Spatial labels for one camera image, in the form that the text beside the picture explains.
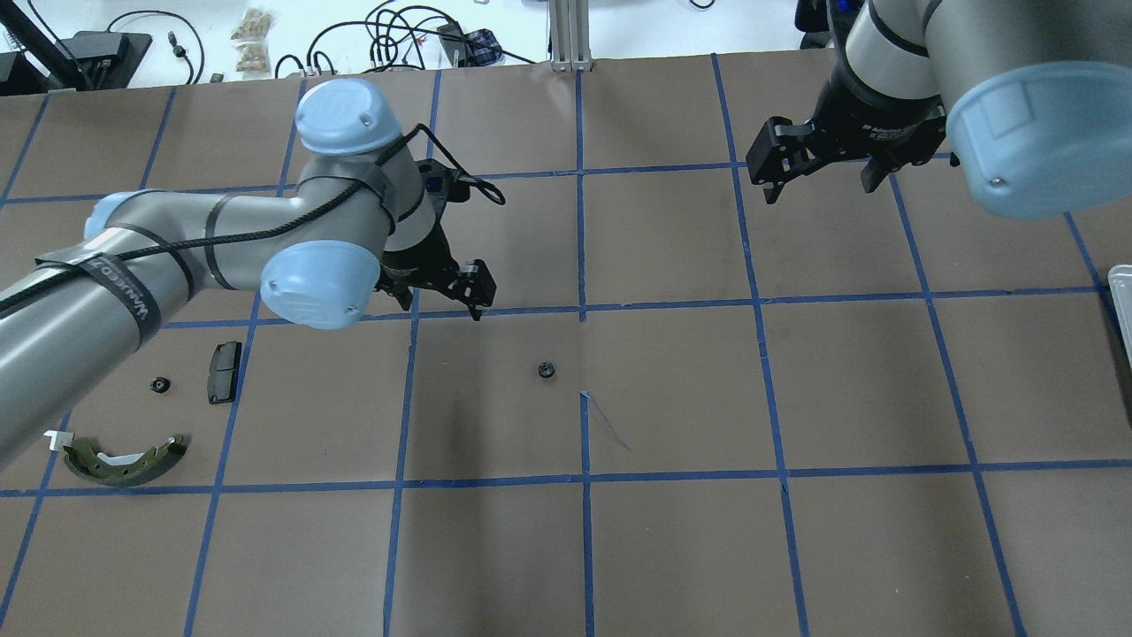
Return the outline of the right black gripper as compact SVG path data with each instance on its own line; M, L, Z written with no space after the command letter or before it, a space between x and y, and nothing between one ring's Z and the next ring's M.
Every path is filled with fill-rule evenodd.
M809 121L769 117L746 153L746 165L764 201L777 204L784 186L824 167L827 157L868 157L861 190L874 193L890 174L929 161L944 141L938 96L893 98L852 75L832 75Z

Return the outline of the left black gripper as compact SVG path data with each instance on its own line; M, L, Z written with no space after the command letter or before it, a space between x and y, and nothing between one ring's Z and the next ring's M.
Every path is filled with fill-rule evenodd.
M408 249L385 249L379 257L376 293L388 295L402 311L411 311L414 289L427 289L465 307L473 321L481 321L494 307L497 283L484 259L458 265L441 226L434 226Z

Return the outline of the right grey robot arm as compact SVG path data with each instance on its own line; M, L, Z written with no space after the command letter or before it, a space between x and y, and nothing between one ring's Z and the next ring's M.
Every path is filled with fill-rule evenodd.
M800 1L837 52L812 117L765 121L749 181L861 160L867 193L942 144L984 210L1044 219L1129 197L1127 1Z

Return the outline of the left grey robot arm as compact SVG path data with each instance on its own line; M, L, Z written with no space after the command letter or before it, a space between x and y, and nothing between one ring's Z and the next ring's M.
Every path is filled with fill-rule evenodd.
M3 292L3 465L31 447L205 289L258 293L272 313L318 330L359 322L372 295L408 310L431 290L480 319L496 282L457 262L441 229L449 203L498 187L446 153L415 160L387 97L334 78L295 105L311 157L286 198L142 189L96 203L82 242L41 255Z

